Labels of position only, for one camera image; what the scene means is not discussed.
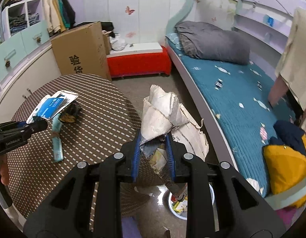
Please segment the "blue white plastic package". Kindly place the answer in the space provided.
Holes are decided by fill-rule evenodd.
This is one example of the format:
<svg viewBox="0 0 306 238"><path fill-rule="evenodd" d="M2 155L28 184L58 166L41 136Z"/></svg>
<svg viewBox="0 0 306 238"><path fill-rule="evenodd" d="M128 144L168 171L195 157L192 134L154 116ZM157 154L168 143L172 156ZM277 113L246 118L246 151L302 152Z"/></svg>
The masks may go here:
<svg viewBox="0 0 306 238"><path fill-rule="evenodd" d="M28 117L26 123L31 124L39 119L51 120L62 112L73 101L78 98L78 94L66 90L57 91L52 96L46 95L35 107Z"/></svg>

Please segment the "white paper bag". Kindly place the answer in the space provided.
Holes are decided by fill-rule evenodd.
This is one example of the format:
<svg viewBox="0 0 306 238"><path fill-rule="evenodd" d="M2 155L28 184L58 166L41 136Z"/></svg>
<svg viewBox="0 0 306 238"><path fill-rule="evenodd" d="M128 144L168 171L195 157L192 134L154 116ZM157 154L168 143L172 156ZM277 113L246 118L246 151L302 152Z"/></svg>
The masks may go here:
<svg viewBox="0 0 306 238"><path fill-rule="evenodd" d="M186 184L175 184L167 165L166 138L185 145L187 152L204 160L209 151L203 124L197 123L173 92L153 84L143 99L140 149L154 173L179 200L187 195Z"/></svg>

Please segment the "white round trash bin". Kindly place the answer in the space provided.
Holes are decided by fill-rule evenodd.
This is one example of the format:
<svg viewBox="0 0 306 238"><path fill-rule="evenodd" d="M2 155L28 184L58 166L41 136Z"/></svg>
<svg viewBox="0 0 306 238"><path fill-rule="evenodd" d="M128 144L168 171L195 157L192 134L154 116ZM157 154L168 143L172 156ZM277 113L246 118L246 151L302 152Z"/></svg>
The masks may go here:
<svg viewBox="0 0 306 238"><path fill-rule="evenodd" d="M188 216L188 197L186 196L183 201L178 201L175 196L169 192L167 198L167 205L170 212L177 218L187 220Z"/></svg>

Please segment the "teal tube wrapper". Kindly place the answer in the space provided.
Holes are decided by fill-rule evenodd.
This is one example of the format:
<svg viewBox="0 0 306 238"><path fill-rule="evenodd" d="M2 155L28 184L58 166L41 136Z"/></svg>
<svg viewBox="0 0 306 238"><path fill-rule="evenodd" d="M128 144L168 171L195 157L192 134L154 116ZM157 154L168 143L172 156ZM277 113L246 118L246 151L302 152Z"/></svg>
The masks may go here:
<svg viewBox="0 0 306 238"><path fill-rule="evenodd" d="M64 159L62 141L60 138L63 123L59 120L59 117L60 114L57 114L52 120L52 151L55 163L61 162Z"/></svg>

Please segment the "dark colourful snack wrapper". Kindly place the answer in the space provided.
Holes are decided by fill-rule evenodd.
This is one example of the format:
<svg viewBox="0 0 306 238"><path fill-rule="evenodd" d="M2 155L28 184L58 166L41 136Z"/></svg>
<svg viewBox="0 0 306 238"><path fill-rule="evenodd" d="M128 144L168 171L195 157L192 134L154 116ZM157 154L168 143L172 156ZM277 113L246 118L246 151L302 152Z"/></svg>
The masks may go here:
<svg viewBox="0 0 306 238"><path fill-rule="evenodd" d="M59 121L62 123L75 123L81 112L81 106L78 102L73 101L59 116Z"/></svg>

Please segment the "magenta cloth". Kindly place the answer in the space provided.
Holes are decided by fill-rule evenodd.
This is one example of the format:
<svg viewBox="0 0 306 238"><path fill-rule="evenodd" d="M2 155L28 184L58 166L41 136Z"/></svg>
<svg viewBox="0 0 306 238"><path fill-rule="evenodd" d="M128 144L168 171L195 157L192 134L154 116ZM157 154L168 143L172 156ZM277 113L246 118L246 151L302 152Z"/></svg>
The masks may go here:
<svg viewBox="0 0 306 238"><path fill-rule="evenodd" d="M295 207L286 207L276 210L277 215L282 219L286 229L289 229L296 220L298 209Z"/></svg>

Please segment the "purple trouser leg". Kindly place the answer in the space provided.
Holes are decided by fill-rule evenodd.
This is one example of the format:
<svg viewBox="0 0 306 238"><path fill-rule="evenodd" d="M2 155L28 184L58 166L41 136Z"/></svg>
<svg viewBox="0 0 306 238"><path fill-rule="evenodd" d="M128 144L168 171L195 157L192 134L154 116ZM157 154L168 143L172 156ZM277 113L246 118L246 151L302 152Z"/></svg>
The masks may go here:
<svg viewBox="0 0 306 238"><path fill-rule="evenodd" d="M123 238L142 238L136 220L133 217L121 219Z"/></svg>

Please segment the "yellow navy jacket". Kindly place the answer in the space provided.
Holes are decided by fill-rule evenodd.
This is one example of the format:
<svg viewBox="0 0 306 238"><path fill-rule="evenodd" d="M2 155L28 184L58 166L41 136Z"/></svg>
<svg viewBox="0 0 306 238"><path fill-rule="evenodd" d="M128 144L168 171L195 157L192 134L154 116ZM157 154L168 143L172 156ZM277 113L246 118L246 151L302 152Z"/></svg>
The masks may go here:
<svg viewBox="0 0 306 238"><path fill-rule="evenodd" d="M278 120L276 137L262 148L269 174L271 194L286 192L306 178L306 134L295 124Z"/></svg>

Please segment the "mint green drawer cabinet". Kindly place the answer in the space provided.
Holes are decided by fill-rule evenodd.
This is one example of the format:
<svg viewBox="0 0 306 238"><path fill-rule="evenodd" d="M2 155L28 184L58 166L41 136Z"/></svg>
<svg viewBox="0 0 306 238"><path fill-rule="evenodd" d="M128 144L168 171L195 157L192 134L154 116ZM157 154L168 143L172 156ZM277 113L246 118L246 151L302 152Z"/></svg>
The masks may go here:
<svg viewBox="0 0 306 238"><path fill-rule="evenodd" d="M0 83L25 57L49 41L45 20L11 36L0 45Z"/></svg>

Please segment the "brown polka dot table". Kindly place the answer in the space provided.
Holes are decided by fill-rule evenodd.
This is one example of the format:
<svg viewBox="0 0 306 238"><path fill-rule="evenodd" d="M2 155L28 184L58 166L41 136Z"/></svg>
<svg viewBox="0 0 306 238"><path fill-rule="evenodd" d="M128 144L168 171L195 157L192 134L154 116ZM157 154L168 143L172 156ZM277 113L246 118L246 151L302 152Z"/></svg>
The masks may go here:
<svg viewBox="0 0 306 238"><path fill-rule="evenodd" d="M25 121L46 96L66 90L78 94L81 112L61 128L64 158L56 163L52 130L34 134L28 144L7 155L9 191L16 209L27 218L80 161L99 163L132 141L141 119L129 99L109 80L92 74L64 75L44 84L13 116Z"/></svg>

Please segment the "brown cardboard box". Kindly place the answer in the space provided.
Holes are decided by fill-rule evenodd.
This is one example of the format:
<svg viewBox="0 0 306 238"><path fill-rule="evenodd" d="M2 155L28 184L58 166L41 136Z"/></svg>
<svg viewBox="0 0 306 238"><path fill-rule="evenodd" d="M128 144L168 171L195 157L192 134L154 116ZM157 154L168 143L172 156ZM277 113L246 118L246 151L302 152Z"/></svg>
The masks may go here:
<svg viewBox="0 0 306 238"><path fill-rule="evenodd" d="M62 75L94 74L111 80L100 22L65 31L51 40Z"/></svg>

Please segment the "hanging clothes on rack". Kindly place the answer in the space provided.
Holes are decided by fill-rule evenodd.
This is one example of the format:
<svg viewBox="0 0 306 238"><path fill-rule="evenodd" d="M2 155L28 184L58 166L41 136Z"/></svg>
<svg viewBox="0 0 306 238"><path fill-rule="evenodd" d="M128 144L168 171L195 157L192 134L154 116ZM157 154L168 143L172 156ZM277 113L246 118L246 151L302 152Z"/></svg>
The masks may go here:
<svg viewBox="0 0 306 238"><path fill-rule="evenodd" d="M75 11L68 0L42 0L49 36L54 36L75 25Z"/></svg>

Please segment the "white plastic bag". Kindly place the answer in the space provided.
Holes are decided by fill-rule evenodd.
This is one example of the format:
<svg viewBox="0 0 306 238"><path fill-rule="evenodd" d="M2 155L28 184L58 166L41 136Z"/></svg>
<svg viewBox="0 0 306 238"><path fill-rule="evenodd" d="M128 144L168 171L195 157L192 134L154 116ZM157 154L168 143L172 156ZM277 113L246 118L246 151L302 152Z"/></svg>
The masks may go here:
<svg viewBox="0 0 306 238"><path fill-rule="evenodd" d="M115 37L109 37L111 48L114 51L122 51L126 47L126 41L121 37L120 34L115 34Z"/></svg>

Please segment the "teal quilted bed mattress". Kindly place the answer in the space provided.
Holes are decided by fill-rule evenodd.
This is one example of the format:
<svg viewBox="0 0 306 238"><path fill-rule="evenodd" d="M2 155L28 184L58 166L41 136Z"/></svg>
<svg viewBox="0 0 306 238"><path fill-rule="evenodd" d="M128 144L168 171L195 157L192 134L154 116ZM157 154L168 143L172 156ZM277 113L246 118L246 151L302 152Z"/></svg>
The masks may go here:
<svg viewBox="0 0 306 238"><path fill-rule="evenodd" d="M205 106L199 108L215 120L215 130L223 138L224 149L216 150L220 161L229 161L263 197L270 195L269 174L262 148L276 136L278 120L292 121L295 113L282 99L275 106L268 102L274 81L255 63L193 59L171 41L167 48L192 96Z"/></svg>

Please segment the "red fabric bench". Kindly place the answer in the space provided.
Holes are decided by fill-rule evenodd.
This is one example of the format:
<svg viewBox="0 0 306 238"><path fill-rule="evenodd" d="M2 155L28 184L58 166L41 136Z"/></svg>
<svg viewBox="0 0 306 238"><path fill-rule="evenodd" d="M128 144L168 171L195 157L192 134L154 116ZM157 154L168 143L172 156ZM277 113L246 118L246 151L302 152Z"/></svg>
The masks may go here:
<svg viewBox="0 0 306 238"><path fill-rule="evenodd" d="M170 75L172 62L167 49L162 46L160 53L122 55L107 58L112 78L164 74Z"/></svg>

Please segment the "hanging beige garment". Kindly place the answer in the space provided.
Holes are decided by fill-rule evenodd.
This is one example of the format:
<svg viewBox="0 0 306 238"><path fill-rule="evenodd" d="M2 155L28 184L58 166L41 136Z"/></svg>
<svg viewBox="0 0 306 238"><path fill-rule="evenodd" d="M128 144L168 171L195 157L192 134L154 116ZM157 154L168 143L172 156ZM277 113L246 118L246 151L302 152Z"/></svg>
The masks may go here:
<svg viewBox="0 0 306 238"><path fill-rule="evenodd" d="M275 106L291 91L303 110L300 124L306 133L306 10L297 7L294 11L290 34L275 74L277 79L271 88L268 101Z"/></svg>

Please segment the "grey folded blanket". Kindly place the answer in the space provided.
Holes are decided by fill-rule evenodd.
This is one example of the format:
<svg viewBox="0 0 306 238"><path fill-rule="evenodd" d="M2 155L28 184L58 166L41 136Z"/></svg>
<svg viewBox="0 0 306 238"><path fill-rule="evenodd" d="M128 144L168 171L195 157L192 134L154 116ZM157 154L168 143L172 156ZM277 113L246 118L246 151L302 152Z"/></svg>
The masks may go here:
<svg viewBox="0 0 306 238"><path fill-rule="evenodd" d="M175 26L185 54L191 58L246 65L250 45L235 31L205 22L185 21Z"/></svg>

